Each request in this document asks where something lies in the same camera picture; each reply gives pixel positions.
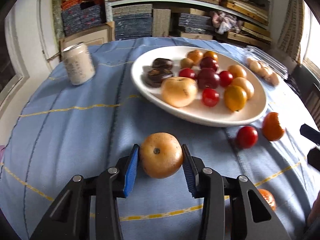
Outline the person right hand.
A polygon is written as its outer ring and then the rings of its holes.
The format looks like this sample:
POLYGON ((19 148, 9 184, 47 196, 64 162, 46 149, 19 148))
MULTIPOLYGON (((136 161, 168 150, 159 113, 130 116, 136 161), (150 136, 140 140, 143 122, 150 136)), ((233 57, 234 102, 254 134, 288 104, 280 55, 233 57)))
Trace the person right hand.
POLYGON ((320 196, 318 196, 315 202, 313 203, 311 212, 307 218, 307 226, 310 226, 319 217, 319 214, 320 214, 320 196))

